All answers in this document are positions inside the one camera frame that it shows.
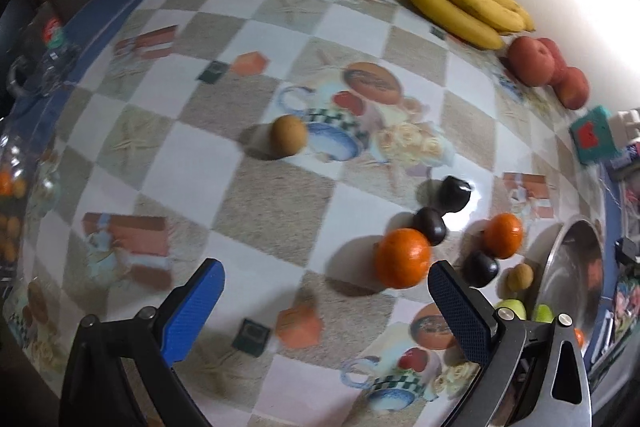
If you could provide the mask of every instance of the stainless steel bowl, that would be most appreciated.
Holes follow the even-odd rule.
[[[536,273],[528,310],[546,304],[554,315],[566,313],[588,342],[602,295],[602,246],[593,225],[584,216],[574,216],[560,229],[543,269]]]

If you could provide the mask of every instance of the checkered tablecloth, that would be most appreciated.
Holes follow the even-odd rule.
[[[172,25],[167,57],[124,68],[114,58],[116,42]],[[267,58],[261,74],[198,79],[212,61],[250,52]],[[60,343],[68,349],[84,314],[126,319],[167,295],[127,279],[92,280],[82,216],[166,216],[176,284],[206,257],[227,274],[176,366],[213,425],[439,425],[455,403],[446,394],[390,417],[368,411],[365,393],[340,383],[346,360],[433,300],[426,281],[382,293],[371,283],[372,247],[420,207],[424,173],[382,164],[368,150],[346,162],[309,150],[266,155],[268,124],[286,112],[281,93],[354,62],[392,73],[424,108],[421,120],[455,149],[452,165],[433,167],[431,177],[453,174],[474,186],[470,204],[447,217],[449,237],[433,248],[435,259],[455,262],[470,224],[510,210],[504,172],[544,174],[555,220],[581,213],[604,224],[597,169],[579,165],[568,133],[578,114],[550,90],[513,83],[495,55],[395,0],[143,0],[68,100],[56,126],[62,197],[26,223],[23,281],[39,279]],[[533,222],[527,245],[552,222]],[[492,302],[497,284],[482,289]],[[310,296],[324,322],[319,346],[287,349],[271,335],[257,359],[231,348],[245,317],[273,328],[279,311]],[[434,353],[446,366],[444,352]],[[59,391],[60,379],[47,378]]]

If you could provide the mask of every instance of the screw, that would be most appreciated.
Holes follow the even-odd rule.
[[[515,313],[508,308],[500,308],[498,310],[498,317],[504,319],[505,321],[512,321],[515,318]]]
[[[156,316],[156,309],[153,306],[145,306],[138,312],[138,318],[148,321]]]
[[[98,317],[96,317],[95,315],[87,315],[86,317],[82,317],[82,320],[80,321],[80,325],[83,328],[90,328],[95,324],[95,321],[97,319]]]
[[[571,326],[574,322],[571,320],[571,317],[566,313],[561,313],[558,315],[558,322],[563,326]]]

